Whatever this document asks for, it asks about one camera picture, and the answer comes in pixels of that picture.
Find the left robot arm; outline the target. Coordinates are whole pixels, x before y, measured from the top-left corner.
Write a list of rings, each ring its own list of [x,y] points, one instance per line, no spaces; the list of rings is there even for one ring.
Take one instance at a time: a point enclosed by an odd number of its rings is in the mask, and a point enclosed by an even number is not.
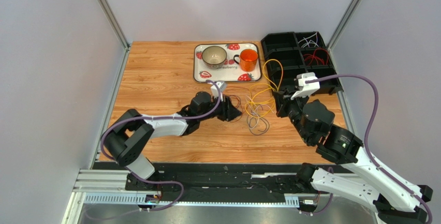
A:
[[[214,97],[207,92],[198,92],[190,104],[172,115],[150,116],[142,115],[135,109],[127,110],[105,131],[101,144],[119,166],[147,180],[156,171],[142,154],[150,139],[187,136],[195,132],[202,121],[217,118],[230,122],[241,115],[242,112],[232,104],[230,97]]]

